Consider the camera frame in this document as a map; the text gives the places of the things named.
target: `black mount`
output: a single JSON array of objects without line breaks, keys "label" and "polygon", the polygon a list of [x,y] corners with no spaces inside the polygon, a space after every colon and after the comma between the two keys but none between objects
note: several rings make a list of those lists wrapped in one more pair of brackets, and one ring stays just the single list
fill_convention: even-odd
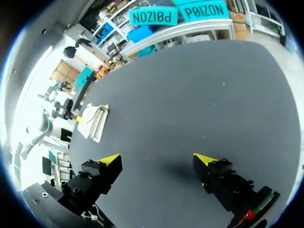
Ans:
[{"label": "black mount", "polygon": [[226,159],[206,165],[194,156],[193,167],[207,193],[213,193],[223,207],[234,214],[228,228],[251,227],[280,195],[267,186],[258,192],[253,191],[254,182],[237,175],[232,163]]}]

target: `dark gray table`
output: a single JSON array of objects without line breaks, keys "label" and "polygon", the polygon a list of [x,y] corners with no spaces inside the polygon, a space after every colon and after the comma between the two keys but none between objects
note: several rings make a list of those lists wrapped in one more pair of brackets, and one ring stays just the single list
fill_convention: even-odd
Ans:
[{"label": "dark gray table", "polygon": [[172,47],[102,78],[86,103],[110,105],[100,143],[76,130],[73,168],[119,153],[123,171],[97,204],[118,228],[223,228],[233,214],[207,194],[192,169],[198,152],[227,158],[237,172],[281,196],[300,154],[297,110],[287,80],[261,45],[205,41]]}]

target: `yellow tag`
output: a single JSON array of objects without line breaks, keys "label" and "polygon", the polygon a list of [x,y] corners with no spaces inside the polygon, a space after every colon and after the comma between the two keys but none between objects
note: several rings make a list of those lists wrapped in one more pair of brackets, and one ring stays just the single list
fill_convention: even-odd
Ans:
[{"label": "yellow tag", "polygon": [[84,120],[84,119],[83,119],[81,116],[79,116],[79,115],[78,115],[77,118],[76,118],[76,121],[77,121],[77,122],[83,122],[83,120]]}]

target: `metal rail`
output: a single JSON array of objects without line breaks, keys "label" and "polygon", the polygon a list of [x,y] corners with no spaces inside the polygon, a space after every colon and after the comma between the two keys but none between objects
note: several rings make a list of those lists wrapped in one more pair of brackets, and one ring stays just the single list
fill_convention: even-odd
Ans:
[{"label": "metal rail", "polygon": [[209,20],[197,20],[189,23],[181,23],[177,26],[173,26],[161,31],[154,33],[142,41],[133,44],[131,46],[126,46],[120,54],[127,58],[129,55],[140,51],[151,45],[155,45],[167,39],[175,38],[182,35],[187,35],[195,32],[203,32],[210,30],[228,30],[229,38],[235,39],[233,21],[231,19],[209,19]]}]

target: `teal sign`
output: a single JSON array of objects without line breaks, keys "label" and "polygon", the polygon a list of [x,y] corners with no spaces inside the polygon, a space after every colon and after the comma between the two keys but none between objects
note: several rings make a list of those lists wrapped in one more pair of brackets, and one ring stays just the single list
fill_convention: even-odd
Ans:
[{"label": "teal sign", "polygon": [[177,25],[178,10],[171,6],[146,6],[129,11],[130,24]]},{"label": "teal sign", "polygon": [[184,17],[185,22],[205,19],[230,18],[226,3],[223,0],[175,0],[174,3],[175,2],[181,15]]}]

